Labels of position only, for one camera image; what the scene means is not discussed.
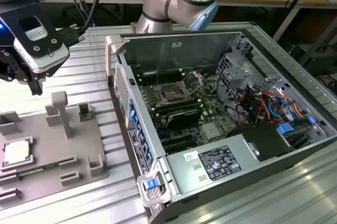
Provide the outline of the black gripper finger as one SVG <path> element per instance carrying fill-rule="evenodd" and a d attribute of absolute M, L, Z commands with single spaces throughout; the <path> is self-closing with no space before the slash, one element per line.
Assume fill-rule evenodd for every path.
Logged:
<path fill-rule="evenodd" d="M 41 95 L 43 93 L 42 89 L 42 81 L 40 79 L 38 80 L 30 80 L 27 82 L 28 86 L 31 90 L 32 95 Z"/>

